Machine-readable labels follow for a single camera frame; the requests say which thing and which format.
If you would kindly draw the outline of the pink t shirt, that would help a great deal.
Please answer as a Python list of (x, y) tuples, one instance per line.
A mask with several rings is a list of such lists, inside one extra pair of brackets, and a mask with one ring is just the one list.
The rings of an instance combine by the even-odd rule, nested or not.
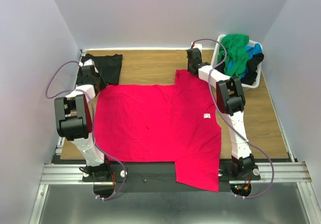
[(173, 162), (176, 180), (219, 190), (221, 127), (207, 82), (177, 70), (173, 85), (112, 85), (98, 96), (97, 145), (122, 162)]

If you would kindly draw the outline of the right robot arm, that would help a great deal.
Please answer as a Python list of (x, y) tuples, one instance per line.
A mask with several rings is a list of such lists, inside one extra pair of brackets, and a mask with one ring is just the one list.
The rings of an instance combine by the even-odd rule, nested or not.
[(245, 132), (245, 95), (240, 78), (224, 75), (209, 63), (203, 62), (201, 50), (194, 46), (187, 50), (187, 58), (188, 72), (216, 90), (214, 104), (229, 128), (232, 144), (232, 176), (242, 179), (251, 174), (259, 174)]

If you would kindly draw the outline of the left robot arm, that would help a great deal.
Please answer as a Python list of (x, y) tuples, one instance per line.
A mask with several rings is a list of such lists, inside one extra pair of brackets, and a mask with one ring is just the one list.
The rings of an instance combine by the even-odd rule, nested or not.
[(112, 169), (94, 144), (91, 118), (94, 110), (88, 107), (106, 84), (91, 59), (79, 63), (79, 66), (80, 82), (77, 87), (70, 94), (54, 100), (56, 128), (58, 135), (73, 143), (85, 158), (86, 166), (80, 167), (83, 176), (93, 181), (107, 181)]

